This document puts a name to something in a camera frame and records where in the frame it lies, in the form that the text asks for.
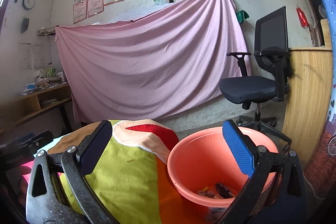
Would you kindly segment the round wall clock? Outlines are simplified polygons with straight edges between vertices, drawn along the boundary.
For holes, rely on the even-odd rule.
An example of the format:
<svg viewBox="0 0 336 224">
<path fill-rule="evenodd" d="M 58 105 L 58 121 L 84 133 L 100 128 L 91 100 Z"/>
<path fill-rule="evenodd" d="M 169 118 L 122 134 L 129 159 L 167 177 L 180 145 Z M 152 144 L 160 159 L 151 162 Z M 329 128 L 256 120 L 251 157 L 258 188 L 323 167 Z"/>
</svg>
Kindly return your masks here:
<svg viewBox="0 0 336 224">
<path fill-rule="evenodd" d="M 31 10 L 35 6 L 36 0 L 22 0 L 22 6 L 25 10 Z"/>
</svg>

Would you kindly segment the black office chair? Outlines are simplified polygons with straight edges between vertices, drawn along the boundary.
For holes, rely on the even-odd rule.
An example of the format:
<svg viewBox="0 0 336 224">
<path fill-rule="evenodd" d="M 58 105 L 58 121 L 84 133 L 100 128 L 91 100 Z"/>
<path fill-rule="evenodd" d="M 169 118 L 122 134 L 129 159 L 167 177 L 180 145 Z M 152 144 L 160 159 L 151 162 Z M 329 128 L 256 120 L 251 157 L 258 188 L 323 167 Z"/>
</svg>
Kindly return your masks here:
<svg viewBox="0 0 336 224">
<path fill-rule="evenodd" d="M 230 52 L 240 68 L 241 76 L 222 79 L 222 95 L 248 110 L 254 103 L 254 117 L 239 116 L 238 126 L 265 132 L 291 145 L 291 138 L 276 129 L 276 117 L 262 117 L 261 104 L 282 102 L 290 92 L 288 79 L 293 75 L 288 46 L 286 7 L 283 6 L 256 21 L 254 53 Z"/>
</svg>

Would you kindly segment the red hanging ornament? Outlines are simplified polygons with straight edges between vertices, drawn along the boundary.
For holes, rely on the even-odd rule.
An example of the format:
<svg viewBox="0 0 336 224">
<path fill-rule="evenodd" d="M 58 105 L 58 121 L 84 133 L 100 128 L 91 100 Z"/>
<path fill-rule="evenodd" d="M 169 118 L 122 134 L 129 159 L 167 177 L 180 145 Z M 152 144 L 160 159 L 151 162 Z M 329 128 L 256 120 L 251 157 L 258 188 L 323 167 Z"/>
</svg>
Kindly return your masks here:
<svg viewBox="0 0 336 224">
<path fill-rule="evenodd" d="M 296 7 L 297 15 L 299 18 L 299 22 L 302 28 L 308 28 L 309 27 L 309 22 L 306 18 L 305 13 L 300 7 Z"/>
</svg>

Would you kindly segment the trash pieces in basin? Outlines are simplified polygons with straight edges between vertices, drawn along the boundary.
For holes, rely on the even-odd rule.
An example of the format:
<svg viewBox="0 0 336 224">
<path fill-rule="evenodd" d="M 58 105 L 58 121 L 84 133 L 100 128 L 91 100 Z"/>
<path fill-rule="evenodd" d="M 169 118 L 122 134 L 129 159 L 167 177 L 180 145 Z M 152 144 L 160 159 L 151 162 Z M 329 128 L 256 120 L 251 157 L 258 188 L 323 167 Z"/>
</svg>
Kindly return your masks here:
<svg viewBox="0 0 336 224">
<path fill-rule="evenodd" d="M 196 191 L 196 194 L 202 197 L 213 199 L 229 199 L 235 197 L 234 193 L 221 183 L 216 183 L 212 186 L 205 186 Z"/>
</svg>

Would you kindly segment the wooden cabinet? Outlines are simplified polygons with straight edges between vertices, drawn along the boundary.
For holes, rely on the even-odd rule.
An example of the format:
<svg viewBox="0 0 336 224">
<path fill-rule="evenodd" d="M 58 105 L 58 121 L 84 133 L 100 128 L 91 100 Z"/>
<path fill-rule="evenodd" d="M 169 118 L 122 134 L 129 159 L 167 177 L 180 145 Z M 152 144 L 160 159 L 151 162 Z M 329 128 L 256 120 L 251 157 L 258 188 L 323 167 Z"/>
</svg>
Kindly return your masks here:
<svg viewBox="0 0 336 224">
<path fill-rule="evenodd" d="M 321 20 L 326 46 L 290 49 L 293 76 L 282 132 L 291 138 L 291 148 L 308 163 L 322 134 L 333 74 L 333 54 L 327 19 Z"/>
</svg>

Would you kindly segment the pink hanging sheet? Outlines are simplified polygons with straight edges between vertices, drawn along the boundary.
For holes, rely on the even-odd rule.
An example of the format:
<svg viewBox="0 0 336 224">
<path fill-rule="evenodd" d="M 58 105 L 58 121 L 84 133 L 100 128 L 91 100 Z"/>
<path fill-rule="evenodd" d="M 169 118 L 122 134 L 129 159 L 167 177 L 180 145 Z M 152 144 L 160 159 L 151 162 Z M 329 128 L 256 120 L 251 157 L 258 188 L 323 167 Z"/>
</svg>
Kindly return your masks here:
<svg viewBox="0 0 336 224">
<path fill-rule="evenodd" d="M 59 26 L 56 44 L 77 122 L 166 118 L 241 76 L 247 45 L 231 0 L 182 0 L 133 21 Z"/>
</svg>

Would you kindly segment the wooden shelf desk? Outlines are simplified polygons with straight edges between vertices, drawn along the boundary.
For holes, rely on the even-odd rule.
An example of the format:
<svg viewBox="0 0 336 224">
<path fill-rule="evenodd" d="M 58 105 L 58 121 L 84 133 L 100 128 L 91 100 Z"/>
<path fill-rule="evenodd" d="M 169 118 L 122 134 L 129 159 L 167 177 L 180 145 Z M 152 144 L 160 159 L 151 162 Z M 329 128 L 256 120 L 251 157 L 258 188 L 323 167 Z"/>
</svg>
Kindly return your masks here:
<svg viewBox="0 0 336 224">
<path fill-rule="evenodd" d="M 67 129 L 71 128 L 65 105 L 72 101 L 68 84 L 18 96 L 1 104 L 1 133 L 21 126 L 49 111 L 58 109 Z"/>
</svg>

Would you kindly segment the clutter pile on shelf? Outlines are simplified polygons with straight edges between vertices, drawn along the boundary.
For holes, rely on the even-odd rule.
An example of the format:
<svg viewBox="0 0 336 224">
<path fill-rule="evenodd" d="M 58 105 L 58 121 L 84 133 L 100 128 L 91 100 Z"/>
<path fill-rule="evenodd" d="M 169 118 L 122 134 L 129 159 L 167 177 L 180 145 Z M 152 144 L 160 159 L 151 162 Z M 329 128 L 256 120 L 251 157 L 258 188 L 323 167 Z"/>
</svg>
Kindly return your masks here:
<svg viewBox="0 0 336 224">
<path fill-rule="evenodd" d="M 57 72 L 52 63 L 46 69 L 39 69 L 35 77 L 35 82 L 26 84 L 21 96 L 67 84 L 64 73 Z"/>
</svg>

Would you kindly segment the black object hung on wall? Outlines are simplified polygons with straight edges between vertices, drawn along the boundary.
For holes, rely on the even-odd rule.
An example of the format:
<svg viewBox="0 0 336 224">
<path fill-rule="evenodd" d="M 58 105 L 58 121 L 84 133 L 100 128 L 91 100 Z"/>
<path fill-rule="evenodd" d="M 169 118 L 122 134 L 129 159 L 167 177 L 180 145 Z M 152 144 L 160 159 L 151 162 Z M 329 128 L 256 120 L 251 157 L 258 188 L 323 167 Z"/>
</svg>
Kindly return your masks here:
<svg viewBox="0 0 336 224">
<path fill-rule="evenodd" d="M 30 23 L 30 19 L 29 18 L 23 18 L 22 22 L 21 22 L 21 34 L 25 33 L 28 28 L 29 28 L 29 23 Z"/>
</svg>

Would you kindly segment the orange plastic basin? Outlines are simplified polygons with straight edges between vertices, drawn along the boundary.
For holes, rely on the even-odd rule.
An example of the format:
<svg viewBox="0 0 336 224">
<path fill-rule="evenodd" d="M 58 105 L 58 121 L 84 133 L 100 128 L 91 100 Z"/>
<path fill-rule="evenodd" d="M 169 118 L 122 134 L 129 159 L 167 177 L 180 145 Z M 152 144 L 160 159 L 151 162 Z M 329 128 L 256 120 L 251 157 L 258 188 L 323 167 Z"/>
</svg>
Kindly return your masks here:
<svg viewBox="0 0 336 224">
<path fill-rule="evenodd" d="M 190 202 L 205 207 L 229 207 L 234 198 L 214 199 L 197 195 L 221 183 L 237 196 L 248 176 L 236 163 L 221 127 L 195 132 L 182 139 L 167 160 L 167 170 L 177 192 Z"/>
</svg>

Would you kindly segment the colourful patchwork table cloth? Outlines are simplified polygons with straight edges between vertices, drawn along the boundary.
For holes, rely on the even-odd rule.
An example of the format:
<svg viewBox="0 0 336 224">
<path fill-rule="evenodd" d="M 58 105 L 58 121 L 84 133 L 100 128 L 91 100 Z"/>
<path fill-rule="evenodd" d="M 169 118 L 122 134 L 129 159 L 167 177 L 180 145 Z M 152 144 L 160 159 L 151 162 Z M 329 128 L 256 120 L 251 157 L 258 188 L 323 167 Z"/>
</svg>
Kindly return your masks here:
<svg viewBox="0 0 336 224">
<path fill-rule="evenodd" d="M 183 198 L 169 178 L 167 160 L 179 141 L 177 134 L 151 119 L 109 122 L 112 137 L 85 179 L 117 223 L 206 223 L 208 209 Z M 99 124 L 61 138 L 46 152 L 78 146 Z M 81 213 L 65 175 L 58 176 L 71 208 Z"/>
</svg>

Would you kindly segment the paper calendar on wall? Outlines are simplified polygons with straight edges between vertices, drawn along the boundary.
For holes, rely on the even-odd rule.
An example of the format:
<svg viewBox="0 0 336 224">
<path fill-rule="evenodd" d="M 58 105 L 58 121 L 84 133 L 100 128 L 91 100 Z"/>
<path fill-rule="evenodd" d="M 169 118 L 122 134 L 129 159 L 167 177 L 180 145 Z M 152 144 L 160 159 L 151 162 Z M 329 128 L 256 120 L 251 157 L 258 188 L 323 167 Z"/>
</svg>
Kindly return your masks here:
<svg viewBox="0 0 336 224">
<path fill-rule="evenodd" d="M 45 67 L 45 54 L 42 45 L 22 43 L 19 45 L 20 67 L 22 70 L 39 70 Z"/>
</svg>

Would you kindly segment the green hanging bag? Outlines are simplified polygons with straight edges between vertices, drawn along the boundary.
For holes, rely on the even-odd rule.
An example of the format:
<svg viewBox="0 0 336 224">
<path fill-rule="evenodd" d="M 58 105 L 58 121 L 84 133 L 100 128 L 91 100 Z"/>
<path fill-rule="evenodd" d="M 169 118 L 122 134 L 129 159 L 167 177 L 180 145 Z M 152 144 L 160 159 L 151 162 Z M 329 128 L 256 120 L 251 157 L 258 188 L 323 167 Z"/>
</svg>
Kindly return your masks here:
<svg viewBox="0 0 336 224">
<path fill-rule="evenodd" d="M 242 24 L 247 19 L 249 19 L 249 14 L 246 11 L 244 11 L 244 10 L 240 10 L 240 11 L 236 12 L 236 18 L 238 20 L 238 23 Z"/>
</svg>

